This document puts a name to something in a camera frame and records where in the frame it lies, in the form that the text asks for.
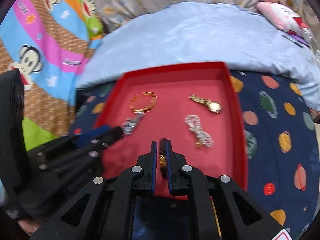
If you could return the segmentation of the left hand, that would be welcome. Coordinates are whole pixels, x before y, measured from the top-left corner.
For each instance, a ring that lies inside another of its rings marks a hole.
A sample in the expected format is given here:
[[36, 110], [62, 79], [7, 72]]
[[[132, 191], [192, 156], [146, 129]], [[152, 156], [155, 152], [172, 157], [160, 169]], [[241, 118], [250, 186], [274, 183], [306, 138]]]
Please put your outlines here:
[[31, 219], [20, 219], [18, 224], [28, 235], [32, 235], [41, 226], [40, 223]]

